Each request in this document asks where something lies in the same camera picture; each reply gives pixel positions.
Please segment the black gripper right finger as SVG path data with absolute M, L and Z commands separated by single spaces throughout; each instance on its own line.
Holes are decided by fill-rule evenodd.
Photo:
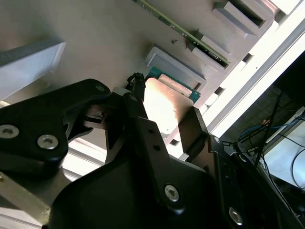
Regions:
M 207 172 L 216 191 L 222 223 L 230 229 L 302 229 L 285 199 L 241 153 L 229 155 L 219 138 L 208 133 L 199 109 L 191 107 L 179 132 L 187 162 Z

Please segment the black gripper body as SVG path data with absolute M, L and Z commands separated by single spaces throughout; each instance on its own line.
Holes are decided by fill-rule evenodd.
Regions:
M 133 125 L 117 157 L 69 184 L 51 229 L 226 229 L 203 169 L 171 158 L 156 125 Z

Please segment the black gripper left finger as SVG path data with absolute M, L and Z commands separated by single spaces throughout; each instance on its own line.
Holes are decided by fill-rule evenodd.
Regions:
M 106 131 L 107 163 L 112 162 L 131 138 L 133 125 L 156 125 L 143 106 L 144 90 L 140 73 L 128 78 L 123 95 L 87 79 L 2 108 L 1 170 L 51 177 L 62 165 L 69 142 L 94 128 Z

